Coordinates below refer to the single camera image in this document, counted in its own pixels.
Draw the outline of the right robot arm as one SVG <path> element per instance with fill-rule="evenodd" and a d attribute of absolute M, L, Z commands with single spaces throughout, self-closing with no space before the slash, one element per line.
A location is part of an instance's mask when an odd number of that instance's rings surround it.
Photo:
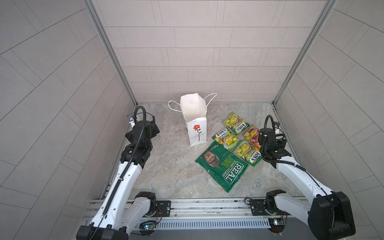
<path fill-rule="evenodd" d="M 353 236 L 356 226 L 350 199 L 316 180 L 285 149 L 286 138 L 275 129 L 263 128 L 259 135 L 265 162 L 283 173 L 304 194 L 300 201 L 283 190 L 268 192 L 265 207 L 269 214 L 286 212 L 307 224 L 318 240 L 338 240 Z"/>

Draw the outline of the dark green crisps bag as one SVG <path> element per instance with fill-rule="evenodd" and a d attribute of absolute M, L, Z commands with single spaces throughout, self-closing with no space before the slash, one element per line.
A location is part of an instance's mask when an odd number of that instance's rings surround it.
<path fill-rule="evenodd" d="M 217 142 L 213 142 L 196 160 L 228 193 L 245 173 L 248 164 Z"/>

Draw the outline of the green Fox's candy pack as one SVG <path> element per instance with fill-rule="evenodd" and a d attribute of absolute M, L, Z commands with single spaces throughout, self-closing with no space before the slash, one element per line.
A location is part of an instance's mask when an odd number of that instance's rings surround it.
<path fill-rule="evenodd" d="M 234 112 L 232 112 L 226 119 L 223 120 L 223 124 L 229 127 L 229 129 L 235 135 L 243 133 L 251 126 L 248 122 L 240 118 Z"/>

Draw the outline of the orange Fox's candy pack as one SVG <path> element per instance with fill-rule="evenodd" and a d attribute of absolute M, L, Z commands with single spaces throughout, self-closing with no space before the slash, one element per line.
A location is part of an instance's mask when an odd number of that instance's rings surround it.
<path fill-rule="evenodd" d="M 259 144 L 260 130 L 254 126 L 250 126 L 244 133 L 243 137 L 253 144 L 257 149 L 261 149 Z"/>

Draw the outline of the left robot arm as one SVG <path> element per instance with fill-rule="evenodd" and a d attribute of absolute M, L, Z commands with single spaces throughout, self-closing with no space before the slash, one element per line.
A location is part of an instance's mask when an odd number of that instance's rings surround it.
<path fill-rule="evenodd" d="M 77 240 L 127 240 L 141 218 L 157 214 L 155 193 L 140 192 L 134 202 L 126 206 L 153 148 L 151 139 L 160 132 L 154 119 L 134 123 L 126 134 L 130 144 L 122 152 L 112 187 L 90 224 L 80 226 Z"/>

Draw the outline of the white floral paper bag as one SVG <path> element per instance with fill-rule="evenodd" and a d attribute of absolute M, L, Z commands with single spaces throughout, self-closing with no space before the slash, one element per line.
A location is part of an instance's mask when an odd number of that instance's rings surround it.
<path fill-rule="evenodd" d="M 208 105 L 216 96 L 217 93 L 212 93 L 202 98 L 198 93 L 194 93 L 181 96 L 179 103 L 168 102 L 172 111 L 183 114 L 192 147 L 207 142 Z"/>

